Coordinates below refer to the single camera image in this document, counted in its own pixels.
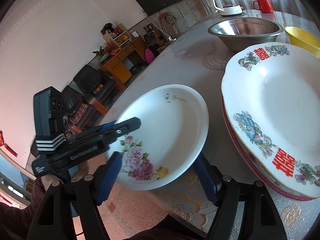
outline screw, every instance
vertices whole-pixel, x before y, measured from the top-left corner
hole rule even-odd
[[[263,183],[262,183],[261,181],[257,181],[257,182],[256,182],[256,186],[257,186],[257,187],[263,187]]]
[[[54,186],[54,187],[57,187],[58,185],[60,184],[60,181],[59,180],[54,180],[51,185]]]
[[[92,179],[93,179],[93,176],[91,174],[84,176],[84,180],[86,180],[86,181],[90,181]]]
[[[231,181],[231,180],[232,180],[232,178],[231,178],[229,175],[224,175],[224,176],[222,177],[222,179],[223,179],[224,181]]]

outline maroon jacket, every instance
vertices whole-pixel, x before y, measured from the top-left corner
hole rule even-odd
[[[41,179],[38,178],[32,189],[30,205],[25,209],[9,207],[4,203],[0,203],[0,223],[2,223],[12,239],[19,239],[14,235],[17,235],[22,239],[27,238],[31,221],[44,194],[44,186]]]

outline mug handle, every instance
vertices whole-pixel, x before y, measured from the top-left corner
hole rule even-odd
[[[255,6],[254,6],[254,5],[255,5],[255,2],[258,3],[258,1],[257,1],[257,0],[253,1],[253,8],[254,8],[254,9],[256,9]]]

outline blue bird illustration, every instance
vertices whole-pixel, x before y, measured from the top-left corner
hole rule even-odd
[[[255,144],[263,144],[263,141],[261,140],[262,131],[255,126],[254,121],[243,114],[237,115],[244,121],[246,126],[246,134],[250,141]]]

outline pink rose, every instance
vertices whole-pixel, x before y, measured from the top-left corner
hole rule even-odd
[[[124,142],[125,143],[132,143],[133,137],[131,135],[128,135],[125,137]]]
[[[132,146],[126,151],[122,158],[122,168],[129,172],[138,170],[142,164],[143,151],[139,146]]]
[[[139,169],[131,173],[131,177],[136,178],[136,180],[149,179],[152,176],[153,165],[148,159],[146,159],[146,162],[143,165],[141,165]]]

